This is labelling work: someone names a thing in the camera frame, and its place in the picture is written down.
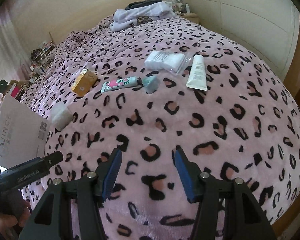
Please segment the person left hand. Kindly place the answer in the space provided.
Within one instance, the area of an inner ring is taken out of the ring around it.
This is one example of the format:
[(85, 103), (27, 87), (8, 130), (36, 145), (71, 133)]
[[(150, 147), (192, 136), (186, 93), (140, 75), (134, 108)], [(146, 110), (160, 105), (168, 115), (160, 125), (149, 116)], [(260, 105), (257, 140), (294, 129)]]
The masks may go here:
[(18, 225), (23, 228), (29, 219), (31, 213), (29, 208), (31, 207), (30, 203), (23, 199), (23, 213), (20, 218), (17, 219), (13, 215), (5, 215), (0, 213), (0, 233), (4, 239), (15, 239), (12, 229), (14, 226)]

